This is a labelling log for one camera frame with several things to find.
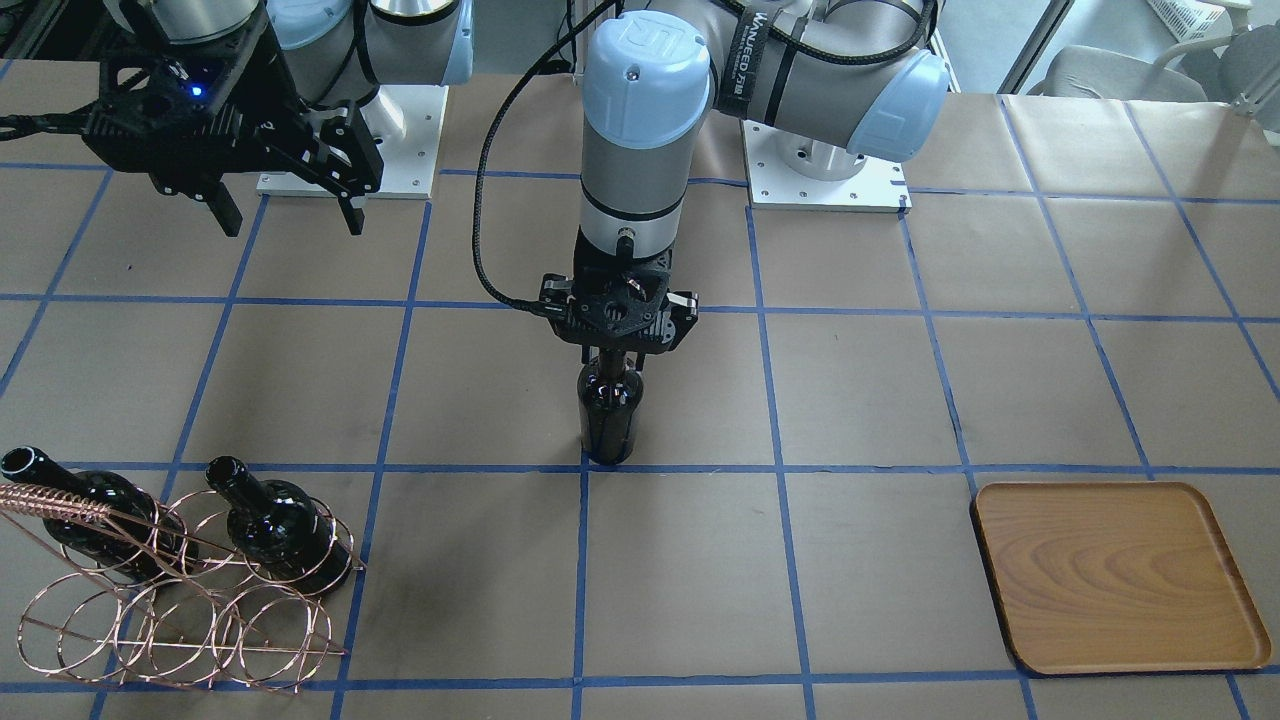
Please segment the dark wine bottle carried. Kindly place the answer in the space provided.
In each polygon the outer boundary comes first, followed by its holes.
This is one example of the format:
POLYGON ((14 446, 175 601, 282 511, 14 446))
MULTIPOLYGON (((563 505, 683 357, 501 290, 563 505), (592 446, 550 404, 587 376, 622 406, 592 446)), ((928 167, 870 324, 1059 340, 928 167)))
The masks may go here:
POLYGON ((636 413, 644 396, 644 380, 623 351, 600 350, 579 373, 582 448, 600 465, 617 465, 634 450, 636 413))

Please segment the dark wine bottle front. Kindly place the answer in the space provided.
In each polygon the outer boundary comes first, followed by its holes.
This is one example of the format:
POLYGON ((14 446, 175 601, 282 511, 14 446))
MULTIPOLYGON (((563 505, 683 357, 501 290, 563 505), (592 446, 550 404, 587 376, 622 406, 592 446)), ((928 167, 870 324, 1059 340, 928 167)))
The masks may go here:
POLYGON ((215 457, 207 484, 229 505, 227 534, 268 579, 311 597, 339 588, 349 551, 314 498, 285 480, 260 480, 237 457, 215 457))

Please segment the wooden tray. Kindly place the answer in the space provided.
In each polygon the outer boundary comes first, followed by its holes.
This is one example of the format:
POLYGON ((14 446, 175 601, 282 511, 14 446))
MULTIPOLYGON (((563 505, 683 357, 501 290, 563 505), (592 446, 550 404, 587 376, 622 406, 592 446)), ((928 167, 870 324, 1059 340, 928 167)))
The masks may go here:
POLYGON ((1042 676, 1254 671, 1272 642, 1183 482, 995 482, 972 503, 1000 625, 1042 676))

